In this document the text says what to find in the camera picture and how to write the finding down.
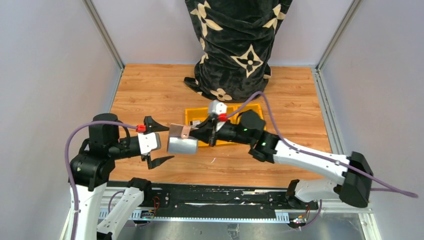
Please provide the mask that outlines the pink leather card holder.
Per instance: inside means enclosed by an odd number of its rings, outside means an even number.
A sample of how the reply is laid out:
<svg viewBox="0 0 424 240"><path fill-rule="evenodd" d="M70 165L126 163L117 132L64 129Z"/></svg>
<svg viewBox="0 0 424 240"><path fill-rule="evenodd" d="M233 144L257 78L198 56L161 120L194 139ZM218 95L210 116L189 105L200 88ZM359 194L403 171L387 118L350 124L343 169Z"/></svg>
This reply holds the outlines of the pink leather card holder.
<svg viewBox="0 0 424 240"><path fill-rule="evenodd" d="M168 130L167 152L169 154L194 155L199 141L190 136L192 128L188 125L170 124Z"/></svg>

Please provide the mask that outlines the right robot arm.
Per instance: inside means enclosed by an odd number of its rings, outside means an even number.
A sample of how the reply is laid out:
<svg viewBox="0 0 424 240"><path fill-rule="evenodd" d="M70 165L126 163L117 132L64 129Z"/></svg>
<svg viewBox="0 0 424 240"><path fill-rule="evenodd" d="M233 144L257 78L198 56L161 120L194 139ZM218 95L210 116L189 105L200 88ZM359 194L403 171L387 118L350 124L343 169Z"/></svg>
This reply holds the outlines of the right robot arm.
<svg viewBox="0 0 424 240"><path fill-rule="evenodd" d="M298 145L265 130L266 122L247 110L238 123L222 121L223 115L208 117L189 132L189 136L214 146L216 141L250 146L248 153L260 162L287 164L323 176L323 179L292 180L286 199L308 203L339 198L356 208L366 208L372 188L373 172L362 153L332 154Z"/></svg>

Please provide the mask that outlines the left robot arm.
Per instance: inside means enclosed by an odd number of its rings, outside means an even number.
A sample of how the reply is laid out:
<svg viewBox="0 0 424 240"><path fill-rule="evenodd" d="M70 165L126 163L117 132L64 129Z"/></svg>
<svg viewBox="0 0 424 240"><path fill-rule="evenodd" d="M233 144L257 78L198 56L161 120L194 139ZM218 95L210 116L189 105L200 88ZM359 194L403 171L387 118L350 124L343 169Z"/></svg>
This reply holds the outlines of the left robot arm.
<svg viewBox="0 0 424 240"><path fill-rule="evenodd" d="M134 222L139 227L151 223L159 207L167 205L153 191L151 181L134 177L115 207L109 208L106 218L99 222L101 202L115 162L140 157L149 169L160 166L167 157L152 159L151 152L161 148L159 133L169 128L150 116L144 118L143 124L132 126L113 113L98 114L85 126L88 138L78 154L73 159L65 158L73 209L67 239L115 240L137 207L145 208L141 220Z"/></svg>

